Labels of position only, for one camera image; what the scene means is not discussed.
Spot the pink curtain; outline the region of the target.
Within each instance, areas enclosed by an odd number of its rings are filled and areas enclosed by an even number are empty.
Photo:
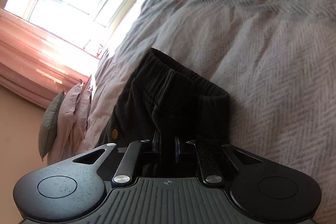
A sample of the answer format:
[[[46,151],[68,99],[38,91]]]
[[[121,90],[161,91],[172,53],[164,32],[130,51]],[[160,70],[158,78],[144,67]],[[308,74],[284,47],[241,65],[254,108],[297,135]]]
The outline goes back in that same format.
[[[86,83],[99,57],[5,10],[1,0],[1,84],[46,108],[60,92]],[[116,29],[134,16],[133,4]]]

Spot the grey pink herringbone bedspread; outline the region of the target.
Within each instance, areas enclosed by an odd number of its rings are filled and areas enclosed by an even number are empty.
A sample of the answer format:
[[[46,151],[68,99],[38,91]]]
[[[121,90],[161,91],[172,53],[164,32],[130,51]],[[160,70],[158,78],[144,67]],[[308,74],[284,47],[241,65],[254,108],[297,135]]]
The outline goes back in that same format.
[[[127,79],[157,48],[230,94],[230,139],[312,176],[318,223],[335,223],[335,0],[146,0],[92,75],[81,149],[92,149]]]

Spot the grey cushion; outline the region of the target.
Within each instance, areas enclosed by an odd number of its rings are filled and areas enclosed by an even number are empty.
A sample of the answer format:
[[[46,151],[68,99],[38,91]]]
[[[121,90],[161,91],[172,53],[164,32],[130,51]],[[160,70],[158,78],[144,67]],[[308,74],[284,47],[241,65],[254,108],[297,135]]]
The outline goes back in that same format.
[[[60,106],[65,98],[65,93],[59,93],[50,103],[44,113],[38,137],[38,150],[43,160],[51,150],[57,135],[58,115]]]

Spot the black pants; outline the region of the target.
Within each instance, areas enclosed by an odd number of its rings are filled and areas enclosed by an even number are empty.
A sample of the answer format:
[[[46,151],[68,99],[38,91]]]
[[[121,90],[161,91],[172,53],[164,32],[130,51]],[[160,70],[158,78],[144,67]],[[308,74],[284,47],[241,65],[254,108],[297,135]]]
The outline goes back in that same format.
[[[177,144],[207,147],[229,143],[230,95],[222,88],[151,48],[126,82],[97,145],[128,146],[161,138],[155,177],[179,171]]]

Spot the pink pillow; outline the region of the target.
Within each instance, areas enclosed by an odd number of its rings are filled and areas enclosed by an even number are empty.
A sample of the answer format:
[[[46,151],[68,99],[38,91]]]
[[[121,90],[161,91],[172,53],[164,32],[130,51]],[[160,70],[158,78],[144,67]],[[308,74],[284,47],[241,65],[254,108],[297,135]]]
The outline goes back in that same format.
[[[83,83],[66,93],[59,109],[56,139],[48,152],[49,165],[77,154],[88,125],[91,94],[91,90],[84,89]]]

